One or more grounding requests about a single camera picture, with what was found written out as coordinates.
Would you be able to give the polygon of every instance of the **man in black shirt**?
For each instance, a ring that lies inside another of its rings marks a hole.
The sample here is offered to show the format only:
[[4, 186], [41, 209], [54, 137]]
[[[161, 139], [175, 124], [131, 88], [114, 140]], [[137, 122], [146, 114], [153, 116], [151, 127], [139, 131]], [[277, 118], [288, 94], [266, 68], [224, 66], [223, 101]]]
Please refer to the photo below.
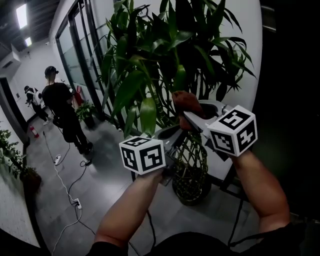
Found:
[[[186, 103], [174, 95], [172, 99], [181, 110]], [[237, 175], [251, 205], [259, 215], [260, 234], [247, 239], [260, 239], [246, 256], [300, 255], [299, 244], [304, 239], [304, 225], [290, 223], [289, 205], [278, 180], [247, 150], [239, 157], [231, 156]], [[103, 217], [96, 232], [94, 244], [87, 256], [128, 255], [128, 242], [144, 220], [154, 198], [162, 171], [153, 171], [136, 180]], [[193, 232], [173, 235], [148, 253], [148, 256], [232, 256], [238, 253], [218, 239]]]
[[55, 120], [58, 120], [62, 127], [65, 141], [74, 143], [80, 154], [88, 154], [93, 145], [91, 142], [87, 143], [87, 138], [72, 107], [72, 93], [64, 83], [55, 82], [58, 72], [54, 66], [45, 69], [47, 86], [42, 91], [43, 101], [52, 110]]
[[41, 104], [37, 102], [38, 90], [36, 88], [30, 88], [29, 86], [24, 87], [24, 93], [26, 94], [26, 104], [31, 104], [34, 112], [44, 121], [43, 125], [49, 123], [50, 116], [41, 108]]

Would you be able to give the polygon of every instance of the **green plant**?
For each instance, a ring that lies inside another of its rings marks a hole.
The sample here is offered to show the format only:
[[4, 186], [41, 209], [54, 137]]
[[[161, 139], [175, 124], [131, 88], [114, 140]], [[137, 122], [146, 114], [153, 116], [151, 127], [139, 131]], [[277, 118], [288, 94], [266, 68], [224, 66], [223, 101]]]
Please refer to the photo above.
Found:
[[[138, 14], [148, 5], [134, 9], [133, 0], [118, 1], [106, 21], [110, 31], [101, 67], [106, 86], [102, 104], [115, 93], [112, 116], [125, 109], [124, 137], [133, 125], [138, 128], [138, 120], [149, 135], [156, 125], [177, 124], [173, 92], [187, 91], [205, 100], [217, 88], [216, 99], [222, 101], [231, 89], [239, 90], [244, 72], [254, 76], [245, 65], [246, 60], [252, 62], [245, 40], [220, 37], [223, 19], [241, 30], [225, 0], [175, 3], [174, 9], [170, 0], [162, 0], [160, 14], [143, 19]], [[208, 170], [200, 136], [190, 132], [176, 157], [178, 191], [192, 201], [199, 197]]]
[[90, 103], [89, 101], [85, 101], [82, 103], [81, 106], [75, 111], [76, 116], [78, 117], [79, 121], [83, 121], [86, 118], [92, 116], [92, 113], [96, 110], [95, 106]]
[[12, 173], [16, 179], [19, 177], [23, 180], [34, 173], [35, 168], [24, 166], [21, 152], [14, 147], [18, 142], [9, 143], [10, 136], [10, 131], [0, 129], [0, 164], [7, 166], [9, 173]]

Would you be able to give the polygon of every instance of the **ceiling light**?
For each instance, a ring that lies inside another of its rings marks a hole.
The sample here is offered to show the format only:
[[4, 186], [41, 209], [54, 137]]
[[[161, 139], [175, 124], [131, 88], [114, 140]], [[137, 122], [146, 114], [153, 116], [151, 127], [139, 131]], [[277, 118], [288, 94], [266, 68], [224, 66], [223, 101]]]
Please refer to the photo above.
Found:
[[26, 25], [28, 25], [28, 22], [27, 22], [27, 4], [26, 3], [16, 9], [16, 15], [18, 17], [18, 22], [19, 22], [20, 29], [22, 29]]
[[30, 46], [31, 44], [32, 44], [32, 42], [31, 42], [31, 38], [30, 37], [28, 37], [26, 40], [25, 40], [25, 43], [26, 43], [26, 46]]

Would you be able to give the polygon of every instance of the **red fire extinguisher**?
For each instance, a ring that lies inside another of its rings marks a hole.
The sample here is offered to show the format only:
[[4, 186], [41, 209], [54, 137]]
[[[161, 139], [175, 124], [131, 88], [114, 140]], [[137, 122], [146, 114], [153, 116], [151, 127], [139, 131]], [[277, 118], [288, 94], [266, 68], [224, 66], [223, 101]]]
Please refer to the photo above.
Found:
[[37, 133], [36, 129], [33, 126], [30, 126], [30, 131], [33, 133], [35, 138], [39, 137], [39, 134]]

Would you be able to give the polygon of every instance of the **fiducial marker cube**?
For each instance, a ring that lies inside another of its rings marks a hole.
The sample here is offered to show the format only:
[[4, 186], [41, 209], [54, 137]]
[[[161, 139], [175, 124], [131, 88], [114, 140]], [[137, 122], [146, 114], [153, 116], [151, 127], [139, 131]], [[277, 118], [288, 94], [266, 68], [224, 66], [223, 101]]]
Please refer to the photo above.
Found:
[[134, 136], [119, 143], [123, 166], [146, 174], [166, 166], [162, 140]]
[[258, 139], [256, 116], [237, 105], [208, 126], [213, 147], [240, 156]]

